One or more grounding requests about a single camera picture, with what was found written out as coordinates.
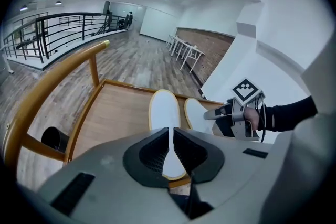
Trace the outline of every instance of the black trash can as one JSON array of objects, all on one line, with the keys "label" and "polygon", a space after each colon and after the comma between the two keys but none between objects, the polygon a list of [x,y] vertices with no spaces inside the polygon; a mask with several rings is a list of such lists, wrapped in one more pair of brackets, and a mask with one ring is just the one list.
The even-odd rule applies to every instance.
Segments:
[{"label": "black trash can", "polygon": [[43,144],[63,153],[65,153],[68,141],[69,137],[60,130],[58,130],[56,127],[47,128],[44,131],[41,139],[41,142]]}]

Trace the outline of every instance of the ceiling light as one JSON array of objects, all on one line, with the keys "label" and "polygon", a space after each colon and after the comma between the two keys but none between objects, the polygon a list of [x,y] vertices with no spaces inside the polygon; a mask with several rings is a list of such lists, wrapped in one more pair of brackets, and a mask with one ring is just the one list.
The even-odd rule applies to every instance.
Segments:
[{"label": "ceiling light", "polygon": [[21,12],[23,12],[24,10],[27,10],[28,7],[26,5],[22,6],[22,8],[20,9]]}]

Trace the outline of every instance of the black cable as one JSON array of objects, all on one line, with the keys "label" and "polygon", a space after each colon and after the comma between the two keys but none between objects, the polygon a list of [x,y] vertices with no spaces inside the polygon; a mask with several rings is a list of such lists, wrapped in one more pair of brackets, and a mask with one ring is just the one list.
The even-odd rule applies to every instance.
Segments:
[{"label": "black cable", "polygon": [[259,95],[259,97],[258,97],[258,99],[257,99],[257,101],[254,103],[254,108],[255,108],[255,110],[257,111],[257,113],[258,113],[258,115],[259,115],[259,118],[261,119],[261,122],[262,122],[262,126],[263,126],[263,128],[262,128],[262,137],[261,137],[261,143],[264,141],[264,138],[265,138],[265,135],[266,135],[266,126],[265,126],[265,123],[264,123],[264,119],[263,119],[263,117],[261,116],[261,114],[260,114],[260,112],[259,112],[259,110],[258,110],[258,107],[257,107],[257,104],[259,103],[259,99],[260,99],[260,97],[261,97],[261,94]]}]

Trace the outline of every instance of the wooden floor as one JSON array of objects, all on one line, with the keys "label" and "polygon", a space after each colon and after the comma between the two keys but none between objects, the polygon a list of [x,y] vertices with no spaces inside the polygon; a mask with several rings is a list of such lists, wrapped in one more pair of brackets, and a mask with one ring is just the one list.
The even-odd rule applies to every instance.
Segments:
[{"label": "wooden floor", "polygon": [[[200,97],[197,83],[187,69],[180,71],[181,63],[175,62],[175,59],[170,57],[164,42],[140,36],[135,32],[102,38],[102,40],[106,39],[110,40],[111,46],[97,54],[100,78]],[[96,42],[84,45],[81,49]],[[38,71],[12,62],[10,65],[14,74],[0,85],[1,143],[6,132],[6,124],[11,122],[20,100],[44,72],[48,72],[48,70]],[[49,96],[31,125],[29,134],[40,140],[43,131],[50,126],[55,126],[69,134],[92,90],[89,65],[84,63],[60,83]],[[17,178],[21,184],[36,190],[46,178],[60,168],[61,162],[23,148],[19,158]]]},{"label": "wooden floor", "polygon": [[[149,131],[148,112],[152,96],[153,93],[105,84],[86,116],[73,158],[101,143]],[[181,127],[190,128],[184,113],[185,100],[177,97]],[[218,104],[205,102],[202,105],[208,110],[218,107]]]}]

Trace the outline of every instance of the hand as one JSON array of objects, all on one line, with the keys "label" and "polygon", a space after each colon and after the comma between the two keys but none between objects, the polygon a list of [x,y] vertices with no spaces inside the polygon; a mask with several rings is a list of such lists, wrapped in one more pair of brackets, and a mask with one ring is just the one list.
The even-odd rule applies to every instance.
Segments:
[{"label": "hand", "polygon": [[257,130],[259,126],[259,114],[253,108],[246,107],[244,110],[245,120],[251,122],[252,130]]}]

